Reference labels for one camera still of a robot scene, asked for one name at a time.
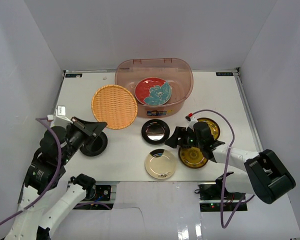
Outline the woven bamboo plate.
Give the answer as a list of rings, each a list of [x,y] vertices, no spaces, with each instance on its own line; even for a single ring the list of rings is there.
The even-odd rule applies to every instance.
[[[108,84],[93,95],[91,111],[97,121],[107,123],[107,128],[122,130],[137,118],[138,104],[129,90],[120,85]]]

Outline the cream plate with black patch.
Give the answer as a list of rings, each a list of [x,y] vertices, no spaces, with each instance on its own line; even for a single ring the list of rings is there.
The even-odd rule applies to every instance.
[[[156,180],[166,180],[174,175],[177,169],[177,158],[168,150],[152,150],[145,158],[146,172]]]

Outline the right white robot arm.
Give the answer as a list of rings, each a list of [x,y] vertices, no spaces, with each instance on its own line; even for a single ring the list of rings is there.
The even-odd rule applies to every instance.
[[[195,147],[207,160],[239,169],[239,173],[226,175],[215,187],[216,195],[223,200],[238,192],[256,195],[262,202],[272,204],[296,187],[295,179],[274,151],[232,148],[214,139],[205,122],[177,126],[165,145],[173,149]]]

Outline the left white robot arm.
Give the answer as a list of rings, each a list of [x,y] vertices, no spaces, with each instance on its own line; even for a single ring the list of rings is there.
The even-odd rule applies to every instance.
[[[26,172],[6,240],[50,240],[79,202],[95,196],[95,179],[81,173],[71,177],[70,188],[50,206],[66,164],[81,147],[93,143],[107,123],[72,117],[65,120],[65,126],[51,126],[52,119],[52,116],[37,119],[46,131]]]

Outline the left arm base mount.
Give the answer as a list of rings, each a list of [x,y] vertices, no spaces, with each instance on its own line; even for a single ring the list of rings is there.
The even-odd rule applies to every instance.
[[[97,184],[74,210],[112,210],[116,199],[117,187],[109,184]]]

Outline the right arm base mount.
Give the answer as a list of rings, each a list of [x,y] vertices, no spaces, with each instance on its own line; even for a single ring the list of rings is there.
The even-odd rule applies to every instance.
[[[194,191],[199,195],[199,207],[201,213],[220,212],[221,210],[221,187],[215,182],[203,182]],[[240,198],[241,193],[229,193],[224,191],[223,211],[232,212]]]

